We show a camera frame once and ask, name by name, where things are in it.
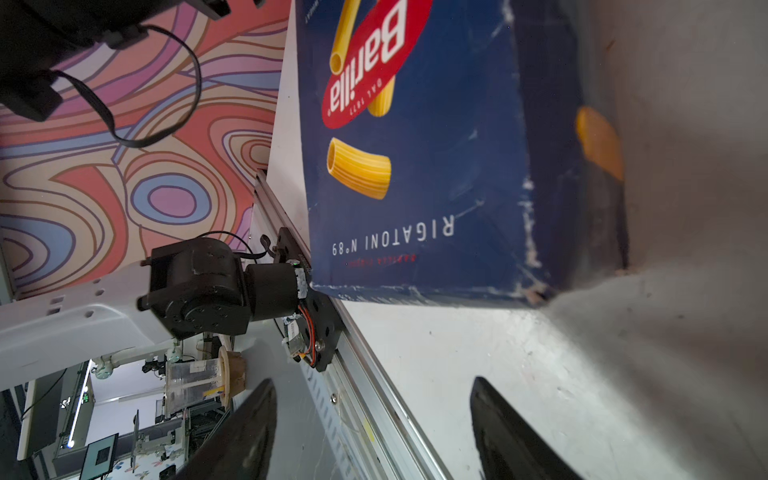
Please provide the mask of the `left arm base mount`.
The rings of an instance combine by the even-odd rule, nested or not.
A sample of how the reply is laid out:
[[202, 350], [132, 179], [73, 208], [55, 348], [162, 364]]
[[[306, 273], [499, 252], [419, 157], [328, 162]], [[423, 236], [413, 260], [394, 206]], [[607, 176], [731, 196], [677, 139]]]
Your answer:
[[305, 360], [317, 372], [325, 372], [336, 355], [344, 332], [342, 317], [332, 299], [311, 286], [309, 254], [287, 227], [278, 230], [275, 261], [292, 264], [304, 273], [307, 293], [299, 300], [298, 313], [303, 323], [302, 328], [308, 334], [307, 341], [310, 342], [305, 348]]

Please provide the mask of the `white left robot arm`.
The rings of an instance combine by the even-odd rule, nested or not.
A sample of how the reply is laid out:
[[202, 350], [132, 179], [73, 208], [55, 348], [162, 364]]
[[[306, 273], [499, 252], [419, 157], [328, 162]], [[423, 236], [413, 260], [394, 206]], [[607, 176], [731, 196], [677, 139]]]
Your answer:
[[238, 248], [268, 166], [290, 5], [175, 6], [122, 51], [59, 65], [42, 123], [1, 112], [1, 385], [164, 343], [138, 300], [156, 248], [205, 235]]

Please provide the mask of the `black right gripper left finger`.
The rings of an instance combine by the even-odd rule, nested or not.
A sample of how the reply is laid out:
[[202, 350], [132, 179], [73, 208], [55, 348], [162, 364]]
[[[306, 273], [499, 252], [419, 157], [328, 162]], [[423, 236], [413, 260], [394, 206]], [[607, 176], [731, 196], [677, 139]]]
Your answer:
[[277, 430], [277, 391], [263, 380], [174, 479], [266, 479]]

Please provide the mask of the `blue Barilla rigatoni box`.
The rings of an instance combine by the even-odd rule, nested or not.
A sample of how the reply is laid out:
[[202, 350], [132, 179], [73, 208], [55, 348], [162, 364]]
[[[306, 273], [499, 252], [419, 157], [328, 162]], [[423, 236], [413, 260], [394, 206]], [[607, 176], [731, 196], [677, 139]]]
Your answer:
[[628, 266], [590, 1], [299, 1], [313, 287], [537, 307]]

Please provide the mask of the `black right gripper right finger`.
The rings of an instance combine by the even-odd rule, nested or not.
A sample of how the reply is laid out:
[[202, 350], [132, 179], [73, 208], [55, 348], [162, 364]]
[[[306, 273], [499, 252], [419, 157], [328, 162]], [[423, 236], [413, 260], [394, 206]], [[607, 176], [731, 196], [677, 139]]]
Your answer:
[[581, 480], [484, 377], [474, 379], [470, 411], [485, 479]]

